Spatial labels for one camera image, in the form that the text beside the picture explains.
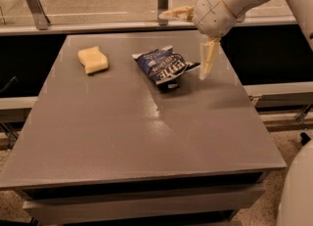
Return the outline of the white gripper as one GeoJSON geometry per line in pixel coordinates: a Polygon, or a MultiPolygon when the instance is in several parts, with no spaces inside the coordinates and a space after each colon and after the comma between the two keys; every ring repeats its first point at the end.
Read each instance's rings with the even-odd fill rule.
{"type": "Polygon", "coordinates": [[[200,80],[210,74],[214,61],[219,55],[220,38],[235,25],[237,16],[223,0],[199,0],[194,6],[181,6],[162,11],[162,20],[193,22],[200,33],[209,38],[201,44],[200,80]]]}

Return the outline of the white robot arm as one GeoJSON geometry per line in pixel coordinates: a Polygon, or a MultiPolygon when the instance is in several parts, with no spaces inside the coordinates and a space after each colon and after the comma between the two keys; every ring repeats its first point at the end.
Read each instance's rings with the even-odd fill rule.
{"type": "MultiPolygon", "coordinates": [[[[220,39],[250,9],[270,0],[199,0],[159,14],[163,20],[193,23],[208,36],[201,46],[201,73],[210,73],[220,39]]],[[[313,49],[313,0],[286,0],[307,43],[313,49]]],[[[313,140],[305,143],[291,162],[280,198],[276,226],[313,226],[313,140]]]]}

